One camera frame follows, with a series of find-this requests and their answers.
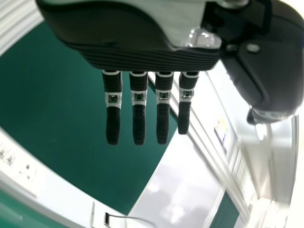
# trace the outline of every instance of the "cable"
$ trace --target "cable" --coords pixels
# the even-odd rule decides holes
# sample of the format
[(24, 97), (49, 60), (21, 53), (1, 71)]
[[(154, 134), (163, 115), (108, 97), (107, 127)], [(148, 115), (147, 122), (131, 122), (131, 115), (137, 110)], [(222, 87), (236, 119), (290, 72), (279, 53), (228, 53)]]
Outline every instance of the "cable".
[(152, 222), (152, 221), (149, 221), (147, 219), (143, 219), (143, 218), (139, 218), (139, 217), (132, 217), (132, 216), (118, 216), (118, 215), (111, 215), (111, 214), (108, 214), (109, 216), (112, 216), (112, 217), (116, 217), (116, 218), (125, 218), (125, 219), (136, 219), (136, 220), (140, 220), (140, 221), (143, 221), (143, 222), (146, 222), (148, 224), (150, 224), (151, 226), (153, 226), (154, 228), (158, 228), (157, 224)]

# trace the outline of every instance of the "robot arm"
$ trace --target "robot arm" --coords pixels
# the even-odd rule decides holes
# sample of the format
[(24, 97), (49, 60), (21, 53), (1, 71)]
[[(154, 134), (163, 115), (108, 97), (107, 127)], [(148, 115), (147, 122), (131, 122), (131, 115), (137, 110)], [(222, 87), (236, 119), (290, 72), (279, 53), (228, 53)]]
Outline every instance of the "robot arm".
[[(104, 86), (112, 88), (106, 95), (113, 93), (113, 100), (106, 99), (107, 108), (120, 109), (121, 99), (114, 94), (122, 92), (112, 80), (105, 80), (107, 72), (119, 72), (114, 77), (130, 72), (136, 144), (143, 144), (145, 137), (147, 71), (156, 72), (160, 144), (167, 142), (174, 71), (182, 72), (178, 117), (182, 134), (188, 131), (198, 72), (212, 69), (219, 59), (252, 106), (249, 123), (285, 119), (302, 104), (304, 21), (278, 0), (36, 2), (58, 39), (103, 70)], [(120, 110), (115, 113), (107, 120), (111, 144), (119, 138)]]
[(303, 101), (303, 19), (278, 0), (235, 2), (245, 1), (207, 3), (202, 26), (222, 39), (220, 59), (252, 106), (248, 123), (283, 120)]

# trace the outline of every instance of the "power socket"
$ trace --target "power socket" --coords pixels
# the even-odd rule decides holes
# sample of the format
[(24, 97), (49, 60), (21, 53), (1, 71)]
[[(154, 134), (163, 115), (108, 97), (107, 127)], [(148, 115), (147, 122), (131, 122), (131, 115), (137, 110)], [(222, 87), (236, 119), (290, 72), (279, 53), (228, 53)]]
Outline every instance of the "power socket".
[(8, 143), (0, 145), (0, 172), (33, 196), (37, 196), (34, 183), (37, 175), (35, 162)]

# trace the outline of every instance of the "green surface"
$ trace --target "green surface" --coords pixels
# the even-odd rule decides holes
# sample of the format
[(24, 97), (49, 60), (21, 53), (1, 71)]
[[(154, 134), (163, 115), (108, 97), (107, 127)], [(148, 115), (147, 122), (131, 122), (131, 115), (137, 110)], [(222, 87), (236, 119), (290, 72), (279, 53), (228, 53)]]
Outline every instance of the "green surface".
[(210, 228), (233, 228), (238, 219), (238, 215), (238, 210), (227, 192), (225, 192)]
[[(101, 71), (60, 43), (45, 22), (0, 57), (0, 126), (67, 181), (127, 214), (167, 146), (156, 140), (151, 87), (146, 142), (134, 145), (127, 73), (123, 79), (121, 137), (110, 146)], [(176, 128), (171, 115), (169, 139)]]
[(40, 215), (0, 190), (1, 228), (65, 228)]

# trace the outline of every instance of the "screw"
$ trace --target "screw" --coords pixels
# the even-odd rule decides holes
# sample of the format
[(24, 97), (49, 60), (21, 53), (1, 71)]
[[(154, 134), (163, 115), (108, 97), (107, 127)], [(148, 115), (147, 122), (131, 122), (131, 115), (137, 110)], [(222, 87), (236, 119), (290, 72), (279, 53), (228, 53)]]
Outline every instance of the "screw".
[(260, 51), (260, 46), (257, 44), (247, 44), (247, 51), (257, 53)]

